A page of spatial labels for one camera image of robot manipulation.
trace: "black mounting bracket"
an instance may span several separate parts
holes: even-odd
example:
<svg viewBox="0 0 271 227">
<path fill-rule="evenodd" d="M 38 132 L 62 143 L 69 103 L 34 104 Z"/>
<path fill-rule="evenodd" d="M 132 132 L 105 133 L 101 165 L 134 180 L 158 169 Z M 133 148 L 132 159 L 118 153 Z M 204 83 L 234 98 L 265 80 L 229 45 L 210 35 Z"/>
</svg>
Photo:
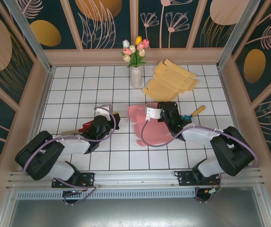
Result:
<svg viewBox="0 0 271 227">
<path fill-rule="evenodd" d="M 84 187 L 90 187 L 93 186 L 94 183 L 94 173 L 80 173 L 79 175 L 79 183 L 76 184 L 76 186 L 84 186 Z M 70 188 L 69 186 L 62 184 L 55 178 L 52 179 L 52 188 Z"/>
<path fill-rule="evenodd" d="M 174 175 L 178 177 L 179 186 L 212 186 L 212 181 L 220 184 L 219 175 L 212 175 L 210 177 L 203 178 L 200 183 L 193 177 L 192 170 L 188 171 L 175 171 Z"/>
</svg>

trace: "flower vase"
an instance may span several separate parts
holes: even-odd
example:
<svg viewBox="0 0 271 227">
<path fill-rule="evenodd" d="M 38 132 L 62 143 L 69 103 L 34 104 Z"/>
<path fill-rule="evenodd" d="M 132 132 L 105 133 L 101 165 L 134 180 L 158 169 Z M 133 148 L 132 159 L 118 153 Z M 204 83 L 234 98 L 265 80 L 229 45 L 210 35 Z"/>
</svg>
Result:
<svg viewBox="0 0 271 227">
<path fill-rule="evenodd" d="M 139 89 L 141 86 L 142 79 L 142 69 L 141 67 L 130 67 L 130 77 L 131 77 L 131 86 L 134 89 Z"/>
</svg>

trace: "yellow paper pieces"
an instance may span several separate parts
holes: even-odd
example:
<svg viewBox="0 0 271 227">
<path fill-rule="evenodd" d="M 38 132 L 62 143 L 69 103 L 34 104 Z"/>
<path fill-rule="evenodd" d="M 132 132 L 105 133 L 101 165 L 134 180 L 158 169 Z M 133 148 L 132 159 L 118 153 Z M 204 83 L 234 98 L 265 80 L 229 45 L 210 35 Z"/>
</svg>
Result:
<svg viewBox="0 0 271 227">
<path fill-rule="evenodd" d="M 179 93 L 191 91 L 198 80 L 196 74 L 188 72 L 182 67 L 173 64 L 169 60 L 161 61 L 154 69 L 154 79 L 148 82 L 148 88 L 143 92 L 158 102 L 171 101 Z"/>
</svg>

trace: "tulip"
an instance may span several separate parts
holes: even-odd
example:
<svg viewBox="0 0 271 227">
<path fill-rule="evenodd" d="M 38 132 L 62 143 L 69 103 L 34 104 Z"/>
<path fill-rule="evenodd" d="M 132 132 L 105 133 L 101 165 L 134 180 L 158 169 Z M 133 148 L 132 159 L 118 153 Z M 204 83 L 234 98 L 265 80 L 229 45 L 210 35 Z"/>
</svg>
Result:
<svg viewBox="0 0 271 227">
<path fill-rule="evenodd" d="M 132 54 L 132 52 L 131 52 L 131 50 L 129 48 L 124 48 L 123 49 L 123 53 L 127 54 L 127 55 L 131 55 Z"/>
<path fill-rule="evenodd" d="M 144 43 L 144 49 L 149 47 L 149 40 L 148 39 L 144 39 L 143 43 Z"/>
<path fill-rule="evenodd" d="M 145 50 L 143 48 L 139 50 L 139 55 L 140 55 L 140 57 L 145 56 Z"/>
<path fill-rule="evenodd" d="M 144 49 L 144 43 L 140 42 L 136 48 L 138 51 L 140 51 L 141 49 Z"/>
<path fill-rule="evenodd" d="M 129 49 L 131 50 L 131 53 L 136 52 L 136 47 L 133 45 L 130 45 Z"/>
<path fill-rule="evenodd" d="M 126 61 L 126 62 L 130 62 L 131 58 L 130 58 L 129 55 L 125 54 L 125 55 L 123 56 L 123 60 Z"/>
<path fill-rule="evenodd" d="M 135 40 L 135 44 L 139 45 L 139 43 L 142 41 L 142 37 L 138 36 Z"/>
<path fill-rule="evenodd" d="M 123 48 L 128 48 L 130 46 L 130 43 L 128 42 L 128 40 L 124 40 L 123 41 Z"/>
</svg>

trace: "pink tulip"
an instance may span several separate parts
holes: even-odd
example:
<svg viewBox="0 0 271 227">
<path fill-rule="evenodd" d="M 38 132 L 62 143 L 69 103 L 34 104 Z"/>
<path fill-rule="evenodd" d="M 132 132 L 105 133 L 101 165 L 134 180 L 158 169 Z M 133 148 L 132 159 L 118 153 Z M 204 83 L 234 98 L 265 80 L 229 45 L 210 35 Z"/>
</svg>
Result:
<svg viewBox="0 0 271 227">
<path fill-rule="evenodd" d="M 131 50 L 129 48 L 123 48 L 123 53 L 127 54 L 127 55 L 131 55 L 132 54 L 132 52 L 131 52 Z"/>
<path fill-rule="evenodd" d="M 143 40 L 143 44 L 144 44 L 144 49 L 149 47 L 149 40 L 148 39 L 144 39 Z"/>
<path fill-rule="evenodd" d="M 144 49 L 144 43 L 143 42 L 140 42 L 139 45 L 136 47 L 137 50 L 141 50 L 141 49 Z"/>
</svg>

